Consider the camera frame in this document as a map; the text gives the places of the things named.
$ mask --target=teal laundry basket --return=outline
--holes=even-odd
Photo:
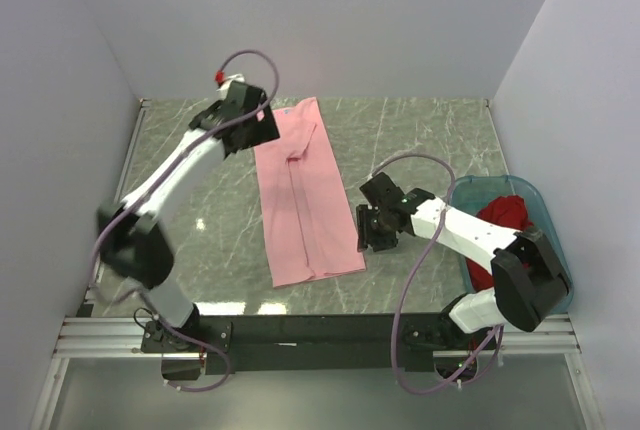
[[[480,210],[489,205],[491,201],[498,197],[506,197],[509,195],[522,197],[529,212],[529,220],[547,235],[553,249],[558,254],[558,258],[560,258],[560,262],[567,271],[569,280],[573,283],[567,261],[564,258],[564,253],[558,240],[558,235],[553,227],[544,200],[542,200],[538,190],[526,180],[511,175],[503,175],[501,177],[467,176],[459,178],[456,180],[456,187],[451,196],[451,206],[475,216]],[[471,285],[471,276],[469,275],[467,261],[461,255],[459,255],[458,258],[462,279],[464,280],[467,292],[475,293]],[[552,313],[566,313],[571,304],[571,300],[573,300],[573,285],[569,295],[556,306]]]

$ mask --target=pink fabric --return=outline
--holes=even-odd
[[[274,114],[280,138],[255,148],[273,286],[364,270],[317,100]]]

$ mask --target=wall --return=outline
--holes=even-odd
[[[546,0],[495,97],[509,169],[543,193],[608,428],[637,428],[640,0]]]
[[[282,95],[490,97],[544,0],[86,1],[139,96],[211,95],[222,60],[256,47]]]
[[[0,0],[0,415],[27,428],[137,102],[81,0]]]

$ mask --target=marble table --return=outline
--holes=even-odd
[[[280,98],[274,108],[298,100]],[[150,100],[143,105],[130,158],[127,193],[142,183],[179,142],[191,117],[210,100]],[[457,176],[506,173],[488,106],[483,100],[320,98],[352,210],[364,203],[358,187],[374,165],[407,150],[447,160]],[[407,159],[388,174],[405,190],[444,195],[448,175],[435,163]],[[264,250],[260,197],[252,151],[230,157],[183,202],[167,229],[175,246],[173,274],[203,314],[384,313],[395,309],[425,241],[402,235],[394,250],[365,255],[362,273],[274,289]],[[105,292],[126,287],[110,270]],[[437,245],[409,292],[406,311],[437,312],[464,292],[454,253]],[[140,302],[94,307],[93,316],[130,316]]]

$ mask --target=red fabric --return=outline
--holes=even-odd
[[[476,216],[485,222],[516,230],[524,230],[533,225],[529,221],[524,200],[517,195],[496,198]],[[471,285],[476,292],[493,287],[493,277],[484,268],[469,259],[467,259],[467,267],[471,276]]]

